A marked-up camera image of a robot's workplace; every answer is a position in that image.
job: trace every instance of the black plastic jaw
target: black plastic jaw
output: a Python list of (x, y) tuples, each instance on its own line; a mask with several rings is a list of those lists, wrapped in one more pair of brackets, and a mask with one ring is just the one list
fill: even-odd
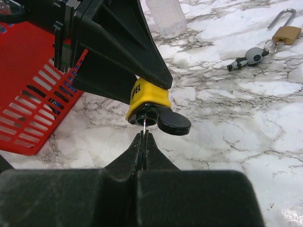
[[(107, 62), (112, 65), (110, 71), (115, 80), (133, 81), (134, 75), (138, 75), (163, 89), (171, 88), (172, 76), (153, 42), (139, 0), (83, 0), (75, 14), (71, 48), (74, 51), (73, 65), (84, 49), (99, 59), (99, 63), (90, 64), (90, 71), (95, 72), (93, 76), (80, 68), (87, 82), (87, 92), (91, 92), (91, 86), (95, 91), (92, 93), (98, 91), (102, 96), (117, 96), (113, 91), (113, 94), (108, 91), (103, 94), (108, 81), (104, 79), (108, 75), (103, 71)], [(100, 85), (92, 83), (91, 77), (96, 74)], [(74, 86), (83, 89), (79, 83)], [(125, 99), (121, 94), (118, 96), (120, 100)]]
[(131, 146), (105, 169), (116, 179), (126, 179), (140, 170), (179, 170), (159, 149), (151, 133), (138, 133)]

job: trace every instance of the clear plastic bottle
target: clear plastic bottle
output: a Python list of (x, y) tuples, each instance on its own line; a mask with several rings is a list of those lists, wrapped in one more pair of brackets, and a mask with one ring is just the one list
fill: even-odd
[(146, 0), (163, 38), (173, 38), (186, 28), (186, 19), (179, 0)]

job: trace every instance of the metal ring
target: metal ring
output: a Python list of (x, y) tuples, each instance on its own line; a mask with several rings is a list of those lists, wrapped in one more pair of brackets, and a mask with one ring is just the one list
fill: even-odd
[(265, 50), (267, 50), (267, 51), (269, 52), (269, 49), (266, 48), (265, 46), (266, 46), (266, 44), (267, 44), (268, 42), (270, 42), (270, 41), (272, 41), (272, 42), (275, 44), (275, 50), (274, 50), (273, 53), (269, 53), (269, 54), (274, 54), (274, 53), (276, 53), (277, 50), (278, 50), (278, 44), (277, 44), (274, 40), (272, 40), (272, 39), (269, 39), (269, 40), (267, 40), (267, 41), (264, 43), (263, 49), (265, 49)]

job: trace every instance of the brass padlock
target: brass padlock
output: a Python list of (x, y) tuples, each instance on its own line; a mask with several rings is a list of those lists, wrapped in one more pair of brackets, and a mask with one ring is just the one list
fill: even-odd
[(271, 24), (268, 26), (268, 28), (271, 28), (281, 17), (284, 13), (292, 13), (290, 18), (286, 21), (283, 27), (280, 27), (277, 32), (274, 34), (272, 40), (275, 42), (283, 42), (286, 45), (292, 45), (300, 35), (302, 29), (299, 27), (293, 27), (293, 26), (286, 26), (291, 19), (294, 18), (294, 15), (296, 13), (295, 9), (285, 9), (281, 11), (278, 16), (271, 22)]

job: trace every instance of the thin metal wire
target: thin metal wire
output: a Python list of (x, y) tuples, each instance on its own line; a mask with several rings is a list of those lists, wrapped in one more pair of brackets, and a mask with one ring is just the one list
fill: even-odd
[(294, 18), (294, 15), (295, 15), (296, 11), (295, 11), (295, 9), (284, 9), (284, 10), (282, 10), (267, 28), (271, 28), (279, 20), (279, 18), (282, 16), (282, 14), (284, 14), (284, 13), (292, 13), (291, 16), (289, 17), (289, 19), (283, 25), (283, 26), (286, 26), (289, 23), (289, 21)]
[(143, 136), (145, 136), (145, 131), (146, 131), (146, 118), (144, 119), (143, 122)]

